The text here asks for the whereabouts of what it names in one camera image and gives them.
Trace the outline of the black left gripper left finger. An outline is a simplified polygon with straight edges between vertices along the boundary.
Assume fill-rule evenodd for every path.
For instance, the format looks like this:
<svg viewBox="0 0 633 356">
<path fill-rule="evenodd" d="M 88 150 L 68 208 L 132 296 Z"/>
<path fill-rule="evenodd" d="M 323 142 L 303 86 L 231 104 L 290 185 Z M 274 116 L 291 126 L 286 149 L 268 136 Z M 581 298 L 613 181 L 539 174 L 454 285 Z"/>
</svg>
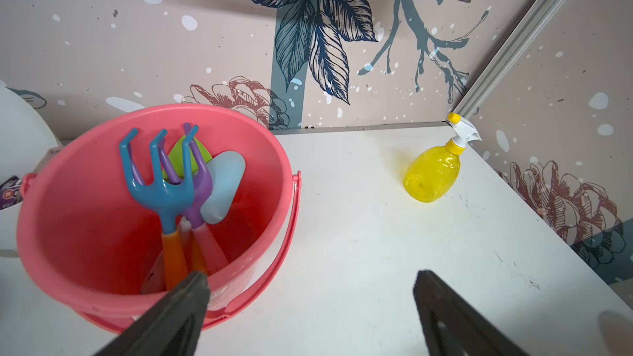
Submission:
<svg viewBox="0 0 633 356">
<path fill-rule="evenodd" d="M 97 354 L 194 354 L 209 298 L 207 277 L 195 271 Z"/>
</svg>

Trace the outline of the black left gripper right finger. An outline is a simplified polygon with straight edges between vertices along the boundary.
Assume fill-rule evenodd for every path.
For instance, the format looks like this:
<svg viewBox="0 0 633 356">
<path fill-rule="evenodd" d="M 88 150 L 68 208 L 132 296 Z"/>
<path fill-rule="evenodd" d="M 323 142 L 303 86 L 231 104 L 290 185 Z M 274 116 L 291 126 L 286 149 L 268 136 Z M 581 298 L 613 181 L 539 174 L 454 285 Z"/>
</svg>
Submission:
<svg viewBox="0 0 633 356">
<path fill-rule="evenodd" d="M 524 355 L 431 270 L 417 274 L 413 295 L 430 355 Z"/>
</svg>

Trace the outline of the purple rake pink handle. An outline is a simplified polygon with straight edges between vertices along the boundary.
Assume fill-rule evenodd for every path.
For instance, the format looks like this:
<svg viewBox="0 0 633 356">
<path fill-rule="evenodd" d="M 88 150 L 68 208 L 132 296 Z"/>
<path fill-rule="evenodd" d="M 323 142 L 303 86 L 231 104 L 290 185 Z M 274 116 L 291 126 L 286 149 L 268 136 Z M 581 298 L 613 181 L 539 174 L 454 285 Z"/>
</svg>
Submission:
<svg viewBox="0 0 633 356">
<path fill-rule="evenodd" d="M 184 130 L 186 134 L 193 127 L 194 126 L 190 126 L 189 124 L 184 124 Z M 163 140 L 158 145 L 160 162 L 163 169 L 163 179 L 171 184 L 176 185 L 181 183 L 184 176 L 183 178 L 179 178 L 179 176 L 176 175 L 176 171 L 173 169 L 171 162 L 166 156 L 164 144 L 165 142 Z M 206 199 L 209 198 L 212 192 L 213 181 L 207 169 L 206 162 L 204 161 L 196 142 L 191 144 L 190 147 L 191 153 L 193 153 L 195 160 L 199 166 L 199 171 L 197 172 L 197 174 L 193 174 L 195 200 L 192 206 L 183 214 L 178 215 L 177 218 L 183 215 L 190 222 L 194 237 L 198 245 L 198 247 L 194 249 L 191 261 L 198 264 L 204 263 L 206 271 L 212 275 L 226 267 L 228 265 L 228 259 L 220 245 L 215 240 L 212 232 L 209 230 L 208 225 L 204 222 L 204 219 L 202 219 L 200 208 L 202 204 L 204 204 Z"/>
</svg>

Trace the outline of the blue hand fork yellow handle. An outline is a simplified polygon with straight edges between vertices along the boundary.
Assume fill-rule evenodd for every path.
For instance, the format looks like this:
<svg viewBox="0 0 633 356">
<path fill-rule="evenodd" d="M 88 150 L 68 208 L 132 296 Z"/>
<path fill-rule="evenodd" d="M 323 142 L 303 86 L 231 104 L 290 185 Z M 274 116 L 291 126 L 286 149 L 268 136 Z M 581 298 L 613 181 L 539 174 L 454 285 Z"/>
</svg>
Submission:
<svg viewBox="0 0 633 356">
<path fill-rule="evenodd" d="M 176 287 L 189 274 L 186 257 L 181 245 L 181 237 L 177 229 L 176 218 L 189 209 L 195 200 L 195 187 L 191 166 L 191 147 L 199 130 L 194 126 L 182 142 L 182 161 L 184 178 L 179 184 L 171 184 L 163 179 L 158 145 L 167 135 L 166 130 L 160 133 L 150 143 L 151 164 L 153 168 L 153 182 L 145 185 L 142 176 L 135 170 L 131 156 L 131 141 L 137 136 L 138 130 L 133 129 L 119 144 L 120 157 L 125 173 L 125 183 L 133 199 L 149 209 L 160 218 L 163 229 L 163 262 L 166 288 Z"/>
</svg>

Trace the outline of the yellow spray bottle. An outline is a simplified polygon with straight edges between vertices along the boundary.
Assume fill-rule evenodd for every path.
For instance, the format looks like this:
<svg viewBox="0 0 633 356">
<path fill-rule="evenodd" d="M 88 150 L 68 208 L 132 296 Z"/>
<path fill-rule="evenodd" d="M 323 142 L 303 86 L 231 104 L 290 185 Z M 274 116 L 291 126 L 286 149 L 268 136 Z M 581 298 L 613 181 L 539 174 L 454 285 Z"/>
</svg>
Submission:
<svg viewBox="0 0 633 356">
<path fill-rule="evenodd" d="M 444 196 L 458 179 L 460 158 L 468 143 L 481 141 L 476 127 L 461 115 L 450 113 L 448 124 L 455 135 L 445 145 L 430 148 L 420 154 L 404 176 L 407 193 L 420 202 L 432 203 Z"/>
</svg>

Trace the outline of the light blue trowel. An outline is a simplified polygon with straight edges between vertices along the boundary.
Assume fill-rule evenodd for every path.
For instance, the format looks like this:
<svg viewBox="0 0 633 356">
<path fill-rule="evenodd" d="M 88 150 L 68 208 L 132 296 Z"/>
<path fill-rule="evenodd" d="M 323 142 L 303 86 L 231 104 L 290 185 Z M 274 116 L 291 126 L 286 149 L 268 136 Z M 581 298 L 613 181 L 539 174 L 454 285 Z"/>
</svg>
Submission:
<svg viewBox="0 0 633 356">
<path fill-rule="evenodd" d="M 212 192 L 202 204 L 200 213 L 207 224 L 222 222 L 231 209 L 246 171 L 246 160 L 235 151 L 220 153 L 211 159 L 207 169 L 213 181 Z"/>
</svg>

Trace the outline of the green trowel yellow handle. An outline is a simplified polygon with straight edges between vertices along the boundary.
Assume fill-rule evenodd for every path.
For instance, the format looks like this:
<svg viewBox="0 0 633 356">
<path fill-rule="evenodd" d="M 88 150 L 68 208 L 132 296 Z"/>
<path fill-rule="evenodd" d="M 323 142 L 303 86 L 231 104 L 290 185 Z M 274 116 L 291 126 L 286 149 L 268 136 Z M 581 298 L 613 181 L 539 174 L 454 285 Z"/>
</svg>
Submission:
<svg viewBox="0 0 633 356">
<path fill-rule="evenodd" d="M 171 150 L 166 154 L 179 178 L 183 178 L 184 176 L 184 165 L 182 161 L 182 141 L 184 140 L 184 138 L 185 136 L 181 136 L 181 138 L 179 138 L 176 143 L 173 144 Z M 213 159 L 213 156 L 209 153 L 209 151 L 203 145 L 203 143 L 201 143 L 201 141 L 196 138 L 195 142 L 199 148 L 200 153 L 202 154 L 204 161 L 206 163 L 210 162 Z M 193 153 L 191 153 L 191 166 L 193 174 L 196 175 L 199 171 L 199 166 L 195 160 Z"/>
</svg>

